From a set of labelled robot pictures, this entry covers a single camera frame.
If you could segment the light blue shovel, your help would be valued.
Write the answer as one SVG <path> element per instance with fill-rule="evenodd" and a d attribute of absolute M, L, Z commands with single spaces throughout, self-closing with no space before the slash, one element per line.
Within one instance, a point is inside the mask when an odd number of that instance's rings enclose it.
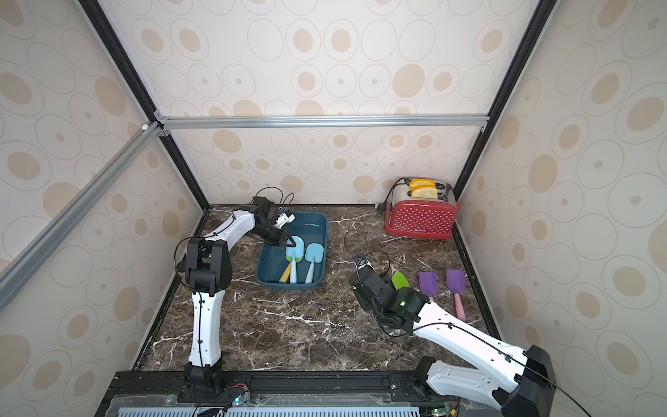
<path fill-rule="evenodd" d="M 289 283 L 297 283 L 297 263 L 300 262 L 305 254 L 304 241 L 300 236 L 293 236 L 292 241 L 294 242 L 293 246 L 286 247 L 286 257 L 289 262 L 292 262 L 292 271 L 291 278 Z"/>
<path fill-rule="evenodd" d="M 322 262 L 324 260 L 324 246 L 320 243 L 310 243 L 305 252 L 307 261 L 306 284 L 312 284 L 320 279 L 322 272 Z"/>

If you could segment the green shovel yellow handle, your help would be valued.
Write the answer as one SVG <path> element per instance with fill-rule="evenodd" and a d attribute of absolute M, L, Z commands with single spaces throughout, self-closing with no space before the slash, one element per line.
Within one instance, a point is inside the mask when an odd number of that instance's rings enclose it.
<path fill-rule="evenodd" d="M 281 274 L 279 282 L 288 283 L 291 278 L 291 271 L 292 271 L 292 262 L 289 262 L 288 266 L 286 267 L 286 269 L 284 269 L 283 273 Z"/>

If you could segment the teal plastic storage box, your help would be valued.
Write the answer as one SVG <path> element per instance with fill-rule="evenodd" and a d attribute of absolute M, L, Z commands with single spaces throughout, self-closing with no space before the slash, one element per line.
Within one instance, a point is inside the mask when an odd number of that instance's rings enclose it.
<path fill-rule="evenodd" d="M 328 218 L 320 212 L 295 212 L 288 230 L 288 246 L 262 246 L 255 279 L 277 290 L 315 290 L 325 273 Z"/>

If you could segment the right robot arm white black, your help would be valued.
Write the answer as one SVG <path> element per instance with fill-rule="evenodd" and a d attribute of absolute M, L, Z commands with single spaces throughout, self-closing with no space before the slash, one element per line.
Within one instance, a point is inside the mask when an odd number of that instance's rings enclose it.
<path fill-rule="evenodd" d="M 349 283 L 362 309 L 392 337 L 418 336 L 456 354 L 468 368 L 427 360 L 419 381 L 435 394 L 457 396 L 494 408 L 504 416 L 548 416 L 557 384 L 552 360 L 539 346 L 502 342 L 460 321 L 426 295 L 396 288 L 367 262 Z"/>

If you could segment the green shovel orange handle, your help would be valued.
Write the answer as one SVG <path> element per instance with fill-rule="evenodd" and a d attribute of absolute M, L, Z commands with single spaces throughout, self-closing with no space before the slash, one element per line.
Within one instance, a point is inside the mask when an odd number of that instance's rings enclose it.
<path fill-rule="evenodd" d="M 392 284 L 394 285 L 394 288 L 396 290 L 400 290 L 402 288 L 409 288 L 410 284 L 408 279 L 406 279 L 406 276 L 404 276 L 401 272 L 395 271 L 394 274 L 392 275 Z"/>

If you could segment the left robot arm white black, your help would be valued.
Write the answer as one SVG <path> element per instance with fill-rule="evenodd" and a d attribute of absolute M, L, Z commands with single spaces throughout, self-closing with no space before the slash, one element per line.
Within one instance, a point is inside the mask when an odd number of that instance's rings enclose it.
<path fill-rule="evenodd" d="M 295 240 L 288 224 L 295 220 L 290 210 L 272 211 L 274 203 L 256 196 L 251 203 L 235 208 L 229 218 L 205 236 L 187 239 L 185 255 L 176 270 L 184 273 L 194 309 L 193 340 L 184 379 L 196 389 L 220 394 L 224 377 L 220 360 L 221 311 L 233 269 L 230 251 L 251 233 L 273 247 L 289 247 Z"/>

